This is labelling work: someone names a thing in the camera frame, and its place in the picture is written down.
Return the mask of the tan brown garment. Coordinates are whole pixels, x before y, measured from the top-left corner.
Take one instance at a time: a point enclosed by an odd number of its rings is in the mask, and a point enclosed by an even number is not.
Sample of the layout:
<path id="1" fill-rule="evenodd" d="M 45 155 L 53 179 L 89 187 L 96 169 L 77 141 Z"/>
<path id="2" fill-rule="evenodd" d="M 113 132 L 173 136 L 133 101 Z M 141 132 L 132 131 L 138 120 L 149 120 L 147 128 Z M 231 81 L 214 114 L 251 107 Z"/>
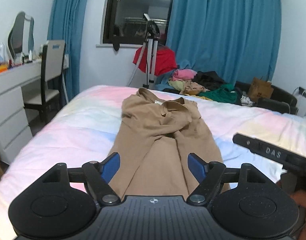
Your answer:
<path id="1" fill-rule="evenodd" d="M 163 100 L 140 88 L 122 104 L 122 123 L 111 152 L 120 168 L 110 187 L 126 195 L 186 198 L 198 186 L 188 155 L 222 162 L 220 149 L 198 110 L 185 98 Z"/>

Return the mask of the pile of mixed clothes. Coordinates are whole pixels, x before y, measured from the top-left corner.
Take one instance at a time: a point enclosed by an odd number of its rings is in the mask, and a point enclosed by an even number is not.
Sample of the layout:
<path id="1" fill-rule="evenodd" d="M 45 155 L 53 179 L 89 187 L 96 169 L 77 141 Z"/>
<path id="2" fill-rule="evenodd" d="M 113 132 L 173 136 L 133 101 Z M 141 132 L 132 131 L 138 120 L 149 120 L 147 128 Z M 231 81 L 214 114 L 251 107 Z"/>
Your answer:
<path id="1" fill-rule="evenodd" d="M 225 82 L 215 71 L 197 72 L 190 68 L 176 68 L 157 77 L 155 89 L 215 102 L 242 104 L 242 92 L 233 84 Z"/>

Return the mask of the pastel tie-dye bed cover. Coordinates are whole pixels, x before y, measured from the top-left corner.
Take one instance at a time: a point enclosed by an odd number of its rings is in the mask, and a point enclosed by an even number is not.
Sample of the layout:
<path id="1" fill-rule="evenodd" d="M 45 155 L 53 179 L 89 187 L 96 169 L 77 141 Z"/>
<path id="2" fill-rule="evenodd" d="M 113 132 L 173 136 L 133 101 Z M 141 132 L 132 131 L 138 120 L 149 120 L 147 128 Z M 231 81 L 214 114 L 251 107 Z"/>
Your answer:
<path id="1" fill-rule="evenodd" d="M 16 234 L 8 218 L 12 200 L 56 163 L 79 167 L 102 161 L 113 146 L 121 123 L 121 107 L 135 88 L 95 86 L 81 92 L 24 146 L 0 180 L 0 239 Z M 263 108 L 194 98 L 227 167 L 251 163 L 272 181 L 280 164 L 233 143 L 236 133 L 257 138 L 306 157 L 306 119 Z"/>

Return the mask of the black leather sofa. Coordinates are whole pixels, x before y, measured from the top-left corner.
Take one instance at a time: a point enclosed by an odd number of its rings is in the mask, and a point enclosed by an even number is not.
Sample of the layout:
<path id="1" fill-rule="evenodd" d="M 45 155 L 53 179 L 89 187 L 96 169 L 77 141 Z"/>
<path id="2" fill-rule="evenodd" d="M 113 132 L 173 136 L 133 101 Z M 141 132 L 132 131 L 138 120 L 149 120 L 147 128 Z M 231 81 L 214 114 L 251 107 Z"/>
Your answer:
<path id="1" fill-rule="evenodd" d="M 253 102 L 248 97 L 248 90 L 250 88 L 250 85 L 251 83 L 244 83 L 240 81 L 237 81 L 235 83 L 235 88 L 237 89 L 237 91 L 242 92 L 241 105 L 264 108 L 264 109 L 268 109 L 271 111 L 279 112 L 281 114 L 284 114 L 284 113 L 292 114 L 292 115 L 297 114 L 298 112 L 298 108 L 296 106 L 297 98 L 295 98 L 295 96 L 293 96 L 292 94 L 271 84 L 274 91 L 270 99 L 259 98 L 258 102 Z"/>

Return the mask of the black and white chair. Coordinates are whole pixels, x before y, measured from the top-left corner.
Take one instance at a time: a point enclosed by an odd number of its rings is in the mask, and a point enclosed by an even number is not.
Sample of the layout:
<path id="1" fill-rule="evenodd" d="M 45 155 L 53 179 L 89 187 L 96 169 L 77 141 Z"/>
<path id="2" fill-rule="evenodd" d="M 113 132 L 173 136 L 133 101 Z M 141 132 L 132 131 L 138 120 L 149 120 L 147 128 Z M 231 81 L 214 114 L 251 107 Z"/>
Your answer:
<path id="1" fill-rule="evenodd" d="M 57 101 L 61 105 L 66 44 L 64 40 L 49 40 L 41 55 L 40 88 L 24 94 L 24 107 L 39 112 L 41 121 L 49 123 L 48 107 Z"/>

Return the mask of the brown paper bag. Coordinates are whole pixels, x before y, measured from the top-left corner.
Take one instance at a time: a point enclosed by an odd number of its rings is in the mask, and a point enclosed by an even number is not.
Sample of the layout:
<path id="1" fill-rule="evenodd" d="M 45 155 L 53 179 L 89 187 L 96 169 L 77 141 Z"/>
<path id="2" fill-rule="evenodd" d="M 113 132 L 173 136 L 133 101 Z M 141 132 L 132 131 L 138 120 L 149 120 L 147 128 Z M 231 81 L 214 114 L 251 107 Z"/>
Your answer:
<path id="1" fill-rule="evenodd" d="M 248 97 L 253 102 L 258 102 L 259 98 L 270 99 L 274 89 L 270 82 L 254 77 L 248 90 Z"/>

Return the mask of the white dresser desk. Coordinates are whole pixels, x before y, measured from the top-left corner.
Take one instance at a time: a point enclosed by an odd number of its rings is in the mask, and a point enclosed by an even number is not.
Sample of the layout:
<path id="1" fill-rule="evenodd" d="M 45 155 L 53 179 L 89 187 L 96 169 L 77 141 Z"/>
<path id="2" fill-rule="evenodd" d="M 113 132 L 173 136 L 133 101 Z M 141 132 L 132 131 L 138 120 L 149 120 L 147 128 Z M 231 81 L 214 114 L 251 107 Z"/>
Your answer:
<path id="1" fill-rule="evenodd" d="M 10 164 L 32 139 L 21 88 L 41 76 L 41 61 L 0 73 L 0 159 Z"/>

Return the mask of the red garment on tripod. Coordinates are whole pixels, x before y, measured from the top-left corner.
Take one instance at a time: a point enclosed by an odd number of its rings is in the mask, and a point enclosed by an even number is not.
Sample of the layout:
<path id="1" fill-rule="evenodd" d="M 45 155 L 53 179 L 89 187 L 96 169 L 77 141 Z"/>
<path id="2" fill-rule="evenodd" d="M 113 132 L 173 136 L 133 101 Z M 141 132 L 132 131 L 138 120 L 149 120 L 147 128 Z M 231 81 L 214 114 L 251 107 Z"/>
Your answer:
<path id="1" fill-rule="evenodd" d="M 136 50 L 135 56 L 133 58 L 134 64 L 137 63 L 141 50 L 142 47 Z M 141 62 L 138 67 L 143 73 L 146 73 L 146 63 L 144 61 L 147 58 L 147 54 L 148 54 L 148 49 L 145 48 Z M 177 69 L 174 51 L 168 48 L 167 46 L 158 47 L 154 75 L 160 76 L 174 69 Z"/>

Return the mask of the silver tripod stand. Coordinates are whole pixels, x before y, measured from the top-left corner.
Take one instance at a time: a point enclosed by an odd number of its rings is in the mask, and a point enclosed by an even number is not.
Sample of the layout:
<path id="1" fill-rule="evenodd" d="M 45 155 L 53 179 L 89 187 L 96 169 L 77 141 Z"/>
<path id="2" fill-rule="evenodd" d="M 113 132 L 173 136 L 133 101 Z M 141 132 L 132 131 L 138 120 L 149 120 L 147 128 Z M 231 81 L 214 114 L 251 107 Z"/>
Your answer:
<path id="1" fill-rule="evenodd" d="M 143 84 L 144 88 L 149 89 L 150 85 L 154 84 L 155 79 L 155 69 L 156 69 L 156 59 L 157 59 L 157 50 L 158 50 L 158 40 L 160 37 L 160 30 L 156 22 L 150 18 L 148 14 L 143 14 L 143 19 L 146 21 L 146 32 L 145 32 L 145 40 L 142 45 L 139 58 L 136 62 L 136 67 L 132 72 L 132 75 L 128 81 L 127 86 L 130 87 L 137 69 L 142 61 L 144 51 L 147 49 L 147 55 L 145 59 L 145 73 L 146 73 L 146 81 Z"/>

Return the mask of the blue right curtain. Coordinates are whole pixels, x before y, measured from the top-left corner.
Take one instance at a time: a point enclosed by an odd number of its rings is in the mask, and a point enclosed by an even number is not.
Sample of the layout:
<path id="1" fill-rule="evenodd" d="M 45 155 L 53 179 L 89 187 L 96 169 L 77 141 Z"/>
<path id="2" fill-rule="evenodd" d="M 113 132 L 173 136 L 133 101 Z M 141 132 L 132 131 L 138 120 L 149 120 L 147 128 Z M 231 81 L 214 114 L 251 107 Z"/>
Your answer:
<path id="1" fill-rule="evenodd" d="M 229 83 L 270 81 L 281 36 L 281 0 L 173 0 L 166 44 L 180 68 Z"/>

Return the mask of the blue curtain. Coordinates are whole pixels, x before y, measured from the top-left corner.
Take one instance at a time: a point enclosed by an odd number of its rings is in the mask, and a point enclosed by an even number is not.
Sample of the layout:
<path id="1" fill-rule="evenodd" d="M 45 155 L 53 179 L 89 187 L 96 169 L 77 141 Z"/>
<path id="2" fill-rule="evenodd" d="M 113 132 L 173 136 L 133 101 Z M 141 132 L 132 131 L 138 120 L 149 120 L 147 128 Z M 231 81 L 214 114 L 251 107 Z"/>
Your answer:
<path id="1" fill-rule="evenodd" d="M 64 40 L 69 68 L 65 74 L 68 99 L 79 94 L 80 54 L 87 0 L 53 0 L 48 40 Z"/>
<path id="2" fill-rule="evenodd" d="M 166 44 L 180 68 L 229 83 L 270 81 L 281 36 L 281 0 L 173 0 Z"/>

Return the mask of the wavy vanity mirror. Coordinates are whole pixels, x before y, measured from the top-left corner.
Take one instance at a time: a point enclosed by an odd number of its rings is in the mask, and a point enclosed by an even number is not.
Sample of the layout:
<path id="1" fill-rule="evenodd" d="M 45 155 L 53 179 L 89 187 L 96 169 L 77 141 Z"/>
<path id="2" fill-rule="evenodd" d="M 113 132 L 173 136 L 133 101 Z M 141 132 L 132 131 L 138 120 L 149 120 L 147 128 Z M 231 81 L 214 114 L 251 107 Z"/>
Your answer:
<path id="1" fill-rule="evenodd" d="M 9 56 L 13 64 L 21 63 L 22 57 L 34 50 L 34 18 L 24 11 L 17 14 L 7 39 Z"/>

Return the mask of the blue left curtain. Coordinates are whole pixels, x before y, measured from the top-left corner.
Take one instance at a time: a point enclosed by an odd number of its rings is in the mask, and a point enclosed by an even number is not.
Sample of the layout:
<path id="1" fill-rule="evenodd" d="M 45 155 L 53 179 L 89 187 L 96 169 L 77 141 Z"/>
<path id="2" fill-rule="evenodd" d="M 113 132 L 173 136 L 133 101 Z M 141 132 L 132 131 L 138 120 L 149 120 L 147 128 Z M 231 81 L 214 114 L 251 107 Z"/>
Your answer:
<path id="1" fill-rule="evenodd" d="M 68 99 L 79 94 L 80 54 L 87 0 L 53 0 L 48 40 L 64 40 L 69 68 L 65 74 Z"/>

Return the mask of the dark window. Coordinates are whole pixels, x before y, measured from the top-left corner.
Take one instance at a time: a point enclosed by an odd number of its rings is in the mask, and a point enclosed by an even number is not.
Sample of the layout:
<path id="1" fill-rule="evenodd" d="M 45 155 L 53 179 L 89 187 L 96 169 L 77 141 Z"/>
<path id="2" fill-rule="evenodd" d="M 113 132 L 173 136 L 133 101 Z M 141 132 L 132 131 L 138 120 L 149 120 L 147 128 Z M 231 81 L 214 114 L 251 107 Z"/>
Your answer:
<path id="1" fill-rule="evenodd" d="M 159 27 L 159 43 L 165 45 L 172 0 L 107 0 L 103 44 L 134 44 L 144 42 L 148 14 Z"/>

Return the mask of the wall power socket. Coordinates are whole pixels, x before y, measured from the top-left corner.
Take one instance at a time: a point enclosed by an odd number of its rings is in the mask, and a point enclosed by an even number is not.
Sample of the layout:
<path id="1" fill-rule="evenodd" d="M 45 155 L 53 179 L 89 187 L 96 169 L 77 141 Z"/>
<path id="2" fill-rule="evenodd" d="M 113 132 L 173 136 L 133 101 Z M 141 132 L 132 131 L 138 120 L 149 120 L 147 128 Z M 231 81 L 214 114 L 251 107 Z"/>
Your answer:
<path id="1" fill-rule="evenodd" d="M 298 94 L 304 98 L 306 98 L 306 89 L 304 89 L 303 87 L 299 87 L 299 91 Z"/>

